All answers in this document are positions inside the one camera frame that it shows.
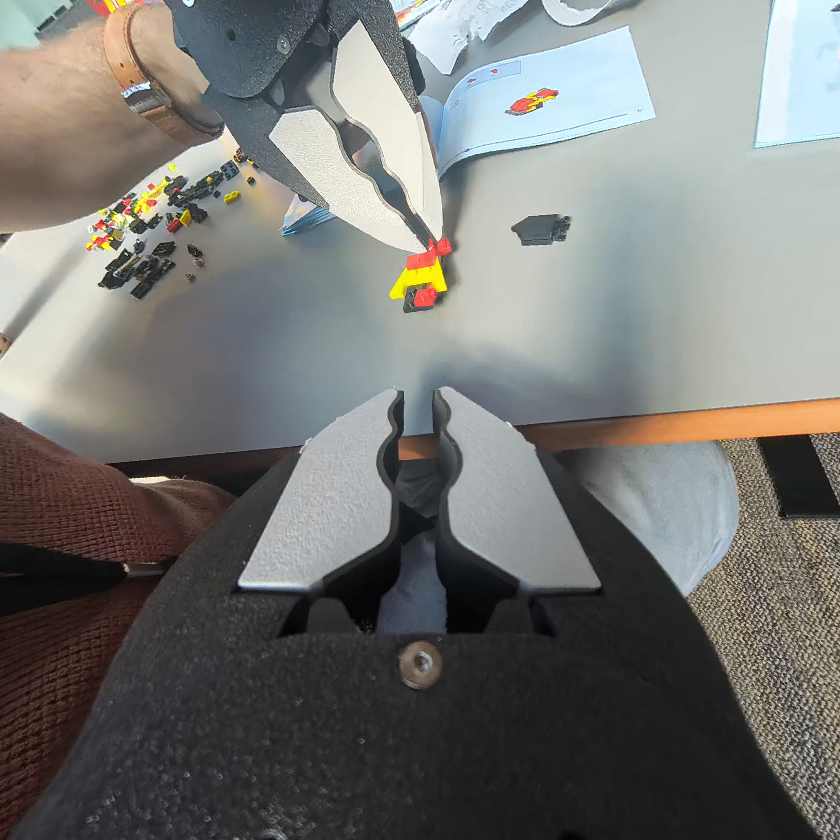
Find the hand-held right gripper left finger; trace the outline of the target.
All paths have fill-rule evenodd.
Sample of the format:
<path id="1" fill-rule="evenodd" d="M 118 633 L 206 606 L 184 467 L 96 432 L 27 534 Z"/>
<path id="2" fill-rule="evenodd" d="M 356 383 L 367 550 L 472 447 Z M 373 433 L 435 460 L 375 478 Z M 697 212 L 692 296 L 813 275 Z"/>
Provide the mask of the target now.
<path id="1" fill-rule="evenodd" d="M 238 579 L 244 591 L 372 596 L 398 574 L 404 393 L 383 390 L 301 447 Z"/>

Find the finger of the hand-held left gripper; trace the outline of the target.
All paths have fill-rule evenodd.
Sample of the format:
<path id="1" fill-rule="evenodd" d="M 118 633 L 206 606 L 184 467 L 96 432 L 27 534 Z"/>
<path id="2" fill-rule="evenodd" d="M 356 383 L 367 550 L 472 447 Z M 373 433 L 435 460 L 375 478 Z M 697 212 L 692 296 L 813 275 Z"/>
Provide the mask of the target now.
<path id="1" fill-rule="evenodd" d="M 361 20 L 335 50 L 331 91 L 349 120 L 375 142 L 384 169 L 400 184 L 427 237 L 441 239 L 443 200 L 424 115 L 406 98 Z"/>
<path id="2" fill-rule="evenodd" d="M 385 245 L 408 253 L 425 251 L 405 216 L 384 199 L 375 180 L 351 162 L 335 124 L 321 110 L 286 111 L 269 138 L 333 216 Z"/>

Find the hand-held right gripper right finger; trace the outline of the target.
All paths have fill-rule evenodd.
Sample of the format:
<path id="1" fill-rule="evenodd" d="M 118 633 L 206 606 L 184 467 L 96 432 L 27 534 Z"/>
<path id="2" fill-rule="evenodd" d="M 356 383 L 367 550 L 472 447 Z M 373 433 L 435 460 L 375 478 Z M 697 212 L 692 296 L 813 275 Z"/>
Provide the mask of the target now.
<path id="1" fill-rule="evenodd" d="M 533 444 L 450 386 L 434 393 L 434 429 L 444 481 L 437 574 L 448 595 L 600 589 Z"/>

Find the red yellow toy brick model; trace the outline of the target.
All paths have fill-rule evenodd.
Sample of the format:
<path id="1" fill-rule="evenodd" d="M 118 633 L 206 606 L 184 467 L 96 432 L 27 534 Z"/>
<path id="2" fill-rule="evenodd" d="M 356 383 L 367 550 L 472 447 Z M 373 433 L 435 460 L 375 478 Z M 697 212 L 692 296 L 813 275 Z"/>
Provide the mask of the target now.
<path id="1" fill-rule="evenodd" d="M 404 313 L 428 312 L 447 292 L 442 258 L 452 252 L 448 238 L 430 239 L 425 252 L 410 255 L 390 291 L 390 299 L 401 300 Z"/>

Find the pile of small toy bricks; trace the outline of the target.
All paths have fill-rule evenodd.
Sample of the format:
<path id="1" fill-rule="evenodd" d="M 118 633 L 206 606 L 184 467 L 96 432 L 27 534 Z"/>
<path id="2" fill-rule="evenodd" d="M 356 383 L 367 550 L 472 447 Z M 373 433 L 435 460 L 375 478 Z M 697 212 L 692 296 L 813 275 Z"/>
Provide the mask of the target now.
<path id="1" fill-rule="evenodd" d="M 258 167 L 242 148 L 193 180 L 170 163 L 170 173 L 158 182 L 141 185 L 100 209 L 87 226 L 85 243 L 88 253 L 110 255 L 98 286 L 110 291 L 128 288 L 132 298 L 146 298 L 176 268 L 175 236 L 205 224 L 209 207 L 239 200 L 235 179 L 244 165 Z"/>

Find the person's left forearm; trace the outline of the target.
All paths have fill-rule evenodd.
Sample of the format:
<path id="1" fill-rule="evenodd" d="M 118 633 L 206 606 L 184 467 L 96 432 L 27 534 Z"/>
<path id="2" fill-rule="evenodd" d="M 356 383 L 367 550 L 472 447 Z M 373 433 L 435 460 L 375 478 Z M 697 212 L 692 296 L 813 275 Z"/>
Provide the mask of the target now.
<path id="1" fill-rule="evenodd" d="M 1 57 L 1 232 L 72 222 L 217 139 L 208 81 L 164 3 L 130 5 Z"/>

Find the grey desk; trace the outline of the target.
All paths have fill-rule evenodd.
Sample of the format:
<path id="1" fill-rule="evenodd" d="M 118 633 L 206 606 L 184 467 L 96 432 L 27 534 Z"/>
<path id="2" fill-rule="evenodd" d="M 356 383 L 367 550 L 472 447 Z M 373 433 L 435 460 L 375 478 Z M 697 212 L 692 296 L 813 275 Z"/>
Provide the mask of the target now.
<path id="1" fill-rule="evenodd" d="M 387 387 L 406 434 L 450 385 L 512 424 L 838 396 L 838 143 L 755 149 L 770 2 L 642 2 L 562 28 L 539 3 L 474 67 L 628 26 L 655 118 L 456 164 L 449 294 L 405 314 L 405 255 L 336 219 L 283 237 L 261 173 L 175 237 L 141 301 L 83 222 L 2 249 L 2 413 L 109 463 L 300 445 Z M 567 239 L 511 226 L 569 215 Z"/>

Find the black desk leg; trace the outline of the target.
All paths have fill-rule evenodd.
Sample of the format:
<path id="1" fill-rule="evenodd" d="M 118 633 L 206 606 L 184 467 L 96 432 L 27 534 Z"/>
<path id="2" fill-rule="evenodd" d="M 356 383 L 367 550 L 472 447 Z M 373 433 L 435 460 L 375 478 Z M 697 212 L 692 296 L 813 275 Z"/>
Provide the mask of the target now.
<path id="1" fill-rule="evenodd" d="M 839 503 L 810 435 L 757 438 L 782 519 L 839 519 Z"/>

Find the white printed paper sheet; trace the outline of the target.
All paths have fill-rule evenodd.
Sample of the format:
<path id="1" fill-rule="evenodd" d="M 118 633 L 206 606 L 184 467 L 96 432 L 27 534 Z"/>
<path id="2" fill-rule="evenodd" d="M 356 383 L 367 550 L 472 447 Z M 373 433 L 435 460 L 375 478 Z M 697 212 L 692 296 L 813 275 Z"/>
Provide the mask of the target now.
<path id="1" fill-rule="evenodd" d="M 484 41 L 527 1 L 443 1 L 421 17 L 407 39 L 442 75 L 450 75 L 470 40 Z"/>

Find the grey trousers leg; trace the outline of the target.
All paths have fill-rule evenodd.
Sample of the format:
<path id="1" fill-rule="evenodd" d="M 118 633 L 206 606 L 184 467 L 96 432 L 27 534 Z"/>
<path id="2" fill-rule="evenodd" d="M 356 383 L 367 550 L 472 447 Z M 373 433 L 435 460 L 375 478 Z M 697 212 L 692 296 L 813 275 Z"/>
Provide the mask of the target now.
<path id="1" fill-rule="evenodd" d="M 556 455 L 653 555 L 688 596 L 729 551 L 739 526 L 736 476 L 719 442 L 582 448 Z M 434 526 L 403 546 L 397 582 L 381 600 L 375 631 L 442 634 L 445 588 Z"/>

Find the light blue instruction booklet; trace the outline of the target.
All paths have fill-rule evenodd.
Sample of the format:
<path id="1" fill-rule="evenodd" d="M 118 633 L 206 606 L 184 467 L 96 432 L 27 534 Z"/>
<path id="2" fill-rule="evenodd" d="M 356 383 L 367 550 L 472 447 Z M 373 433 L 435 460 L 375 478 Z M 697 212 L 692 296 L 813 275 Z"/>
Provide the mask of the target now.
<path id="1" fill-rule="evenodd" d="M 438 183 L 454 164 L 474 156 L 572 140 L 655 115 L 628 28 L 481 66 L 432 105 L 437 136 L 429 139 Z M 351 162 L 375 180 L 427 247 L 434 239 L 409 211 L 375 143 L 351 124 L 337 130 Z"/>

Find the black toy brick piece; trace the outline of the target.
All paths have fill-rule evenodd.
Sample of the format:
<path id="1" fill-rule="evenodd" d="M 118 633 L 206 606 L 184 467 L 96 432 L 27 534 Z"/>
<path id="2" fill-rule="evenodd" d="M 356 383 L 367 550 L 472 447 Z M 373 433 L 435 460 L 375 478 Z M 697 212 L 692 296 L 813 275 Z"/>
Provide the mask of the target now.
<path id="1" fill-rule="evenodd" d="M 548 246 L 567 239 L 572 217 L 569 215 L 531 215 L 511 226 L 522 247 Z"/>

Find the light blue paper sheet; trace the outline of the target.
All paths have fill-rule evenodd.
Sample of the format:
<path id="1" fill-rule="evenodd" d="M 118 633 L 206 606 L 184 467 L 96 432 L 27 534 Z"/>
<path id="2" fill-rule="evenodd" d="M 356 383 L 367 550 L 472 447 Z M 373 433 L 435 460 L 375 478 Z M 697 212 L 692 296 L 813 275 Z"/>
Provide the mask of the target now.
<path id="1" fill-rule="evenodd" d="M 839 137 L 839 2 L 774 1 L 753 146 Z"/>

